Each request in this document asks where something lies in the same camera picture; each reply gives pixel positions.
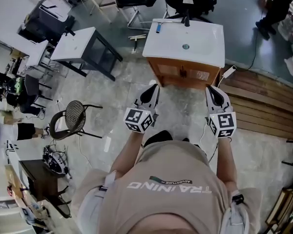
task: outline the person sitting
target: person sitting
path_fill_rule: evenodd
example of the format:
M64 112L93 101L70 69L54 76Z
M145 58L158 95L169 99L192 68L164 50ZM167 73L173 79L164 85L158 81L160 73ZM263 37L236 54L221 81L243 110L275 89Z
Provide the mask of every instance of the person sitting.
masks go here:
M5 73L0 73L0 84L7 84L8 81L11 79L9 76L7 76L6 74L8 73L8 68L5 70Z
M40 113L43 115L45 113L43 108L31 106L35 102L36 96L29 96L26 91L21 92L17 96L7 93L5 89L0 88L0 101L2 99L6 99L6 102L12 107L18 107L23 114L32 114L38 117Z
M7 139L23 140L37 138L42 139L50 136L50 126L45 129L36 128L33 123L21 123L22 119L14 119L13 117L0 116L0 144L3 144Z

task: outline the black shoe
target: black shoe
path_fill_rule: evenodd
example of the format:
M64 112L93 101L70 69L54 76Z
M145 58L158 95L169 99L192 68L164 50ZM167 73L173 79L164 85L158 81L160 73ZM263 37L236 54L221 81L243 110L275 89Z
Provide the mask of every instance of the black shoe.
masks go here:
M275 29L271 25L266 26L265 28L268 30L269 33L272 33L273 35L277 34Z
M257 21L255 24L256 24L256 27L258 28L259 33L263 36L263 38L265 40L269 40L270 36L268 34L268 30L262 26L260 21Z

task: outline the cable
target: cable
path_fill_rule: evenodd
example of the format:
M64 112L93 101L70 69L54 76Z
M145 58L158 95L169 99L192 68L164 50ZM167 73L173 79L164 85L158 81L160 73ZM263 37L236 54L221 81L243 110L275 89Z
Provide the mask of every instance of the cable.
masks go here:
M215 148L215 151L214 151L213 155L212 155L211 158L209 159L209 163L210 163L211 159L214 157L214 155L215 155L215 153L216 153L216 150L217 150L217 147L218 147L218 143L217 143L217 145L216 145L216 148Z
M92 168L92 165L90 164L88 158L85 155L83 155L82 151L80 150L80 136L79 135L78 135L78 149L79 149L79 152L82 154L82 156L84 156L84 158L88 161L90 167Z
M202 142L201 142L201 140L202 140L202 138L203 138L203 136L204 136L204 134L205 134L205 128L206 128L206 126L207 126L207 123L205 123L205 125L204 125L204 129L203 129L203 134L202 134L202 136L200 137L200 148L202 148Z
M210 163L211 159L214 157L214 155L215 155L215 153L216 153L216 150L217 150L217 147L218 147L218 143L217 143L217 145L216 145L216 148L215 148L215 151L214 151L213 155L212 155L211 158L209 159L209 163Z
M264 8L262 8L262 14L260 16L260 20L263 18L263 13L264 13ZM254 61L255 61L255 58L256 58L256 54L257 54L256 49L257 49L258 30L256 30L255 34L256 34L256 36L255 36L255 54L254 54L253 61L252 61L251 65L250 65L250 67L248 69L244 69L244 70L241 70L241 71L248 71L248 70L250 70L253 67L253 64L254 64Z
M217 88L219 88L219 85L220 85L220 83L221 83L221 81L224 79L224 77L221 77L221 79L220 79L220 81L219 81L219 83L218 83L218 86L217 86Z

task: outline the white table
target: white table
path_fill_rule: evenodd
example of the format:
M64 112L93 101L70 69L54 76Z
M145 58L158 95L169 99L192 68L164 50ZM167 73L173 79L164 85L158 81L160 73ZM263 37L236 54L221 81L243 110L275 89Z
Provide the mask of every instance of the white table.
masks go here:
M117 59L123 60L120 54L99 34L95 27L77 30L74 31L74 34L74 36L72 34L62 35L51 60L56 60L84 77L87 74L82 69L98 70L114 81L115 77L111 75L111 71ZM71 62L86 65L76 68Z

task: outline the faucet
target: faucet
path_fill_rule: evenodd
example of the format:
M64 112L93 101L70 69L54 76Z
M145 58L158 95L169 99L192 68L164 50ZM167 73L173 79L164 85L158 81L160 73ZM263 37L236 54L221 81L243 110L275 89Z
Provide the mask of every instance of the faucet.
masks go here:
M182 18L181 23L184 23L185 24L185 27L189 27L190 26L189 9L187 9L186 12L184 13L184 17Z

